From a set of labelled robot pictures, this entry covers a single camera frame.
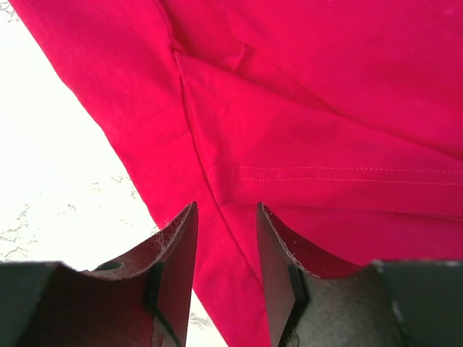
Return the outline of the magenta t shirt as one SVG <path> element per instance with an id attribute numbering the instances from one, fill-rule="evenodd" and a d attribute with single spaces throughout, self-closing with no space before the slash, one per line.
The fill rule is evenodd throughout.
<path id="1" fill-rule="evenodd" d="M 158 225 L 199 205 L 194 289 L 267 346 L 255 209 L 338 278 L 462 256 L 460 1 L 13 1 Z"/>

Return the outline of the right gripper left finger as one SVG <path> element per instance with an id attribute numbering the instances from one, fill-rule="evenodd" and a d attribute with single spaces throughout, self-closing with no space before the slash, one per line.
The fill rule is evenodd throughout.
<path id="1" fill-rule="evenodd" d="M 1 264 L 3 346 L 184 346 L 197 205 L 92 271 L 60 262 Z"/>

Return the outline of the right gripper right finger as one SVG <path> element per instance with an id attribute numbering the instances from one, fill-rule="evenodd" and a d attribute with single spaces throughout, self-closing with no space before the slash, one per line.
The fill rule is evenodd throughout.
<path id="1" fill-rule="evenodd" d="M 264 204 L 256 226 L 272 346 L 462 344 L 461 260 L 342 270 Z"/>

